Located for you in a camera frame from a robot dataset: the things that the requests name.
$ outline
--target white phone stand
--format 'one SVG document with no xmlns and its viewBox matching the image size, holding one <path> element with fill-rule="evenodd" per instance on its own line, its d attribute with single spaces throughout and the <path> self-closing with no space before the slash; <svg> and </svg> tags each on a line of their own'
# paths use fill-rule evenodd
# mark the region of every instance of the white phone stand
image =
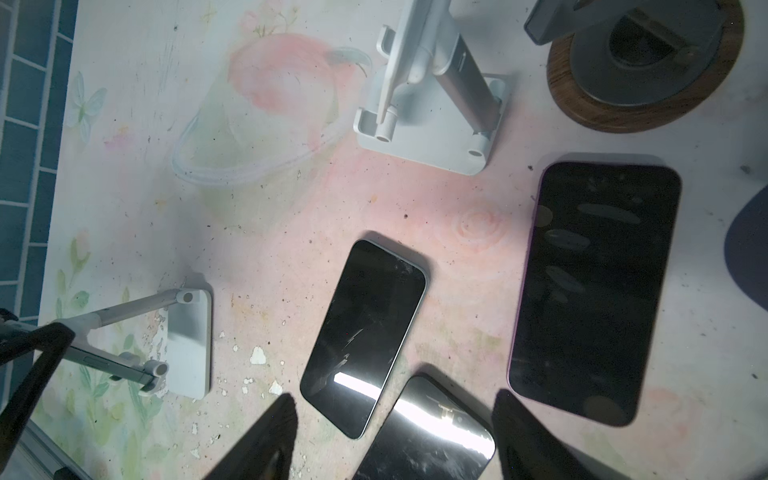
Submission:
<svg viewBox="0 0 768 480">
<path fill-rule="evenodd" d="M 509 83 L 480 73 L 448 11 L 450 0 L 407 0 L 397 32 L 382 27 L 386 68 L 353 125 L 360 146 L 474 175 L 488 163 Z"/>
</svg>

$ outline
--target cracked phone screen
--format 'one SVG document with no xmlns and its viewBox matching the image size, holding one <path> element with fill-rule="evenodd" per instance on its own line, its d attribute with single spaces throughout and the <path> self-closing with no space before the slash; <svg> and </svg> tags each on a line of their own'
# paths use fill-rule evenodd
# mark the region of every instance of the cracked phone screen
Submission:
<svg viewBox="0 0 768 480">
<path fill-rule="evenodd" d="M 368 240 L 349 252 L 300 389 L 351 439 L 373 414 L 425 288 L 417 266 Z"/>
</svg>

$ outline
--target smartphone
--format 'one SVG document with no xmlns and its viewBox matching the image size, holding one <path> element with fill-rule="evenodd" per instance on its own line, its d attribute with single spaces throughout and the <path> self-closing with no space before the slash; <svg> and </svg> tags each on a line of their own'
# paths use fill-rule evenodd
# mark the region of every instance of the smartphone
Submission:
<svg viewBox="0 0 768 480">
<path fill-rule="evenodd" d="M 495 450 L 476 414 L 418 374 L 402 389 L 353 480 L 475 480 Z"/>
<path fill-rule="evenodd" d="M 637 412 L 680 177 L 564 161 L 541 179 L 508 379 L 518 394 L 608 425 Z"/>
<path fill-rule="evenodd" d="M 300 389 L 351 439 L 368 425 L 426 285 L 421 268 L 371 241 L 349 252 Z"/>
</svg>

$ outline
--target phone stand base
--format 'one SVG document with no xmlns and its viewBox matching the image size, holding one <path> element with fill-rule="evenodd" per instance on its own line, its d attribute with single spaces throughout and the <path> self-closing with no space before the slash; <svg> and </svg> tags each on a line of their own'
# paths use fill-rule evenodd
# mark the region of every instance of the phone stand base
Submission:
<svg viewBox="0 0 768 480">
<path fill-rule="evenodd" d="M 181 290 L 168 307 L 170 392 L 201 400 L 210 390 L 211 299 L 206 290 Z"/>
<path fill-rule="evenodd" d="M 403 85 L 392 98 L 396 128 L 392 139 L 384 141 L 376 136 L 382 77 L 383 70 L 374 78 L 366 106 L 357 111 L 355 132 L 361 147 L 457 174 L 475 175 L 485 168 L 507 106 L 509 81 L 483 75 L 491 93 L 501 103 L 496 128 L 484 134 L 472 130 L 434 75 L 427 75 L 418 84 Z"/>
</svg>

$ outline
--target phone stand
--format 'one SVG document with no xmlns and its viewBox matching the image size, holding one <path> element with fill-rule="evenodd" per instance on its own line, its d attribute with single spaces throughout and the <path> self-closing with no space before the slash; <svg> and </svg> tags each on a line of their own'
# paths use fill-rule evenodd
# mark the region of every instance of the phone stand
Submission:
<svg viewBox="0 0 768 480">
<path fill-rule="evenodd" d="M 450 0 L 408 0 L 387 59 L 353 125 L 361 147 L 474 175 L 488 163 L 509 82 L 480 73 L 448 11 Z"/>
<path fill-rule="evenodd" d="M 175 289 L 72 318 L 58 319 L 57 323 L 64 324 L 76 335 L 64 358 L 110 373 L 110 380 L 115 382 L 126 379 L 140 383 L 141 395 L 155 393 L 165 379 L 169 391 L 202 399 L 210 390 L 210 306 L 210 293 L 206 290 Z M 165 362 L 149 359 L 141 365 L 139 357 L 133 353 L 112 355 L 88 343 L 87 335 L 93 329 L 164 307 L 168 307 Z M 12 320 L 3 325 L 24 331 L 37 329 Z"/>
</svg>

